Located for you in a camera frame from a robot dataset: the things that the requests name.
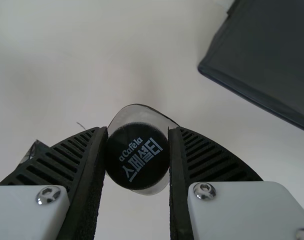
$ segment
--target black gripper pad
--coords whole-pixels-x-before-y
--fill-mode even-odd
[[[0,186],[64,186],[70,207],[57,240],[94,239],[106,172],[103,150],[107,139],[107,128],[95,127],[52,147],[43,144],[37,155],[19,165]]]
[[[241,159],[211,139],[183,127],[168,131],[170,238],[193,240],[188,188],[195,182],[262,181]]]

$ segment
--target white wall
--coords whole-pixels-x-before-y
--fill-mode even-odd
[[[0,0],[0,181],[51,146],[149,105],[213,139],[304,207],[304,132],[197,71],[226,17],[212,0]],[[169,188],[105,179],[96,239],[169,239]]]

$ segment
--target ribbed rubber pad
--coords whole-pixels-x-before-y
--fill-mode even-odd
[[[262,181],[230,151],[183,127],[168,131],[170,144],[170,238],[193,240],[188,188],[195,182]]]
[[[262,181],[255,171],[221,145],[186,128],[179,131],[181,155],[190,184]]]
[[[0,185],[61,185],[70,207],[57,240],[94,239],[105,177],[103,149],[106,127],[95,127],[58,144],[42,145],[38,153],[23,162]]]
[[[98,127],[71,136],[52,147],[44,145],[0,185],[60,185],[72,201]]]

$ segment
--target black capsule lid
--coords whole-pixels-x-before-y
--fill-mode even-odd
[[[158,183],[169,169],[168,139],[150,124],[128,123],[109,137],[104,161],[108,175],[121,187],[147,189]]]

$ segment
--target white surface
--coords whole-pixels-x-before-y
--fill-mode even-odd
[[[69,209],[63,186],[60,196],[39,205],[40,186],[0,186],[0,240],[55,240]]]
[[[194,240],[294,240],[304,229],[304,209],[282,185],[271,181],[211,182],[212,200],[188,188]]]
[[[226,17],[211,0],[0,0],[0,181],[35,139],[51,146],[149,105],[220,143],[304,208],[304,131],[206,79]],[[169,239],[169,187],[106,177],[96,239]]]

